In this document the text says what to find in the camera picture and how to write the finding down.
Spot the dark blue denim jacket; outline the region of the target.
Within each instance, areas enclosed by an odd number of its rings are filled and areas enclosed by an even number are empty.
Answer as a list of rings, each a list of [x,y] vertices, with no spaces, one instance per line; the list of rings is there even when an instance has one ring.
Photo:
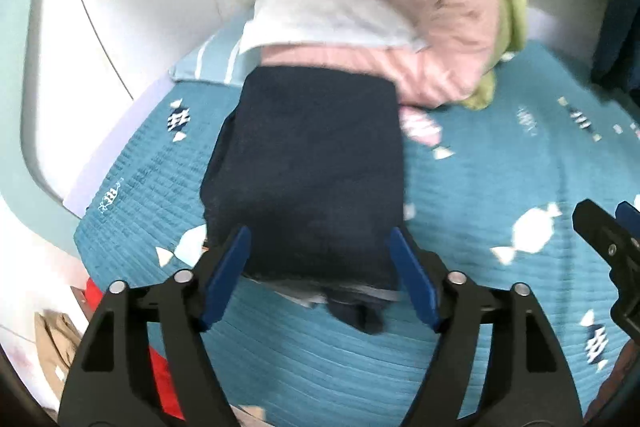
[[[248,277],[321,296],[340,321],[379,334],[398,293],[386,242],[404,220],[403,146],[388,80],[260,66],[201,184],[206,241],[218,246],[247,227]]]

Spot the dark clothes pile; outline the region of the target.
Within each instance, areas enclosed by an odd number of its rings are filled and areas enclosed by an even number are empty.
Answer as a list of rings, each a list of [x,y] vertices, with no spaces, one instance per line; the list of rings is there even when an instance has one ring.
[[[591,81],[620,89],[639,104],[639,0],[608,0]]]

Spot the red bed base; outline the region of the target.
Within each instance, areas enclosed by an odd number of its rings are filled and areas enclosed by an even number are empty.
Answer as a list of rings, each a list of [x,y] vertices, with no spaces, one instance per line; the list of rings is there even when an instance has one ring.
[[[85,289],[85,299],[91,312],[98,309],[102,297],[103,293],[101,289],[96,286],[93,280],[89,279]],[[184,416],[180,409],[174,382],[169,373],[168,362],[153,348],[149,348],[149,351],[155,388],[160,398],[160,406],[164,413],[183,421]]]

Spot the beige paper bag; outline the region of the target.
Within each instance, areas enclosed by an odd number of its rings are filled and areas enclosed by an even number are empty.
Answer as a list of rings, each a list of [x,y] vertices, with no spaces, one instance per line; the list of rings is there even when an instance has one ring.
[[[36,313],[35,344],[44,378],[58,399],[62,398],[68,372],[81,343],[81,333],[61,312]]]

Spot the teal quilted bedspread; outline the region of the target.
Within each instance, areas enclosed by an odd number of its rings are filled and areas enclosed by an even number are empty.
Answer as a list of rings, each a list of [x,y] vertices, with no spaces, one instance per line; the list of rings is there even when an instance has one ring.
[[[477,283],[528,284],[588,405],[627,337],[610,317],[608,266],[570,216],[587,198],[608,211],[637,204],[638,122],[589,88],[586,66],[536,41],[497,78],[487,108],[435,113],[439,147],[406,143],[408,227]],[[132,136],[74,236],[96,285],[151,285],[181,268],[175,249],[203,221],[204,171],[239,96],[223,84],[179,82]],[[273,425],[395,426],[437,339],[407,298],[384,321],[369,336],[242,281],[203,341],[228,400],[261,407]]]

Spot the white pillow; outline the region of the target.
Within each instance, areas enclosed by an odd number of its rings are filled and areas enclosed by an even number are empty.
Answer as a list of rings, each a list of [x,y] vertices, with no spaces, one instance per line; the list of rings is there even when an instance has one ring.
[[[387,0],[257,0],[239,40],[240,51],[296,44],[404,46],[415,51],[427,47]]]

